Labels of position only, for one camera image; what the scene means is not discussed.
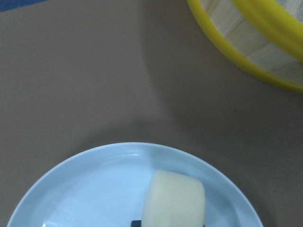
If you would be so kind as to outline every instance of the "plate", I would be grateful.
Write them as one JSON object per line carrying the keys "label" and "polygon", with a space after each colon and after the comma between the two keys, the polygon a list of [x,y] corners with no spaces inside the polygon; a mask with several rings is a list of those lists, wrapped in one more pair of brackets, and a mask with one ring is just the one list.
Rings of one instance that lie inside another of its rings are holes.
{"label": "plate", "polygon": [[221,172],[186,152],[150,143],[105,145],[65,160],[30,188],[8,227],[129,227],[141,219],[157,169],[203,183],[206,227],[262,227],[252,205]]}

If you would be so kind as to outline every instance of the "blue fabric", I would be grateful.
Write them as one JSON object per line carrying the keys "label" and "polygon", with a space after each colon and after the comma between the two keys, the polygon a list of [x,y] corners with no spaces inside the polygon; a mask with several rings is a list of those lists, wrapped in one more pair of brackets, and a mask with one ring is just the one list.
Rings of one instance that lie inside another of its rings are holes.
{"label": "blue fabric", "polygon": [[42,2],[46,0],[0,0],[0,12]]}

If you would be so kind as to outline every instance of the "sticky rice container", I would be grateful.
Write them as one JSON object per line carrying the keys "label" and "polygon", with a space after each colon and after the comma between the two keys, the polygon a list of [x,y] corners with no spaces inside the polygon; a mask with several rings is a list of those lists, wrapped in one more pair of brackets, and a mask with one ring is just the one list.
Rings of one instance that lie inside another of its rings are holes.
{"label": "sticky rice container", "polygon": [[230,61],[271,85],[303,93],[303,0],[187,0]]}

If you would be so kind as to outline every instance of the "blue object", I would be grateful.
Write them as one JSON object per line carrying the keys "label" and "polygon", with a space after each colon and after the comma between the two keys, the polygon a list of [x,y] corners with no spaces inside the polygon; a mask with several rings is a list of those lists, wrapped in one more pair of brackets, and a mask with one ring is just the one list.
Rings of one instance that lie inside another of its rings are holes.
{"label": "blue object", "polygon": [[0,0],[0,12],[42,2],[46,0]]}
{"label": "blue object", "polygon": [[262,227],[246,197],[217,169],[183,151],[149,143],[106,145],[65,160],[31,187],[8,227],[129,227],[141,220],[157,169],[203,183],[206,227]]}

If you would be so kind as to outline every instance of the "round plate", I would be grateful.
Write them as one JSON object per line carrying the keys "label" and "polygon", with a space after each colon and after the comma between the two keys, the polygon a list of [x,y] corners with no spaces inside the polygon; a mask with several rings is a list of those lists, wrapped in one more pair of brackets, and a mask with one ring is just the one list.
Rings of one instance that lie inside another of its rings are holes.
{"label": "round plate", "polygon": [[183,151],[149,143],[106,145],[65,160],[26,193],[8,227],[130,227],[141,219],[157,169],[203,183],[206,227],[262,227],[249,201],[217,169]]}

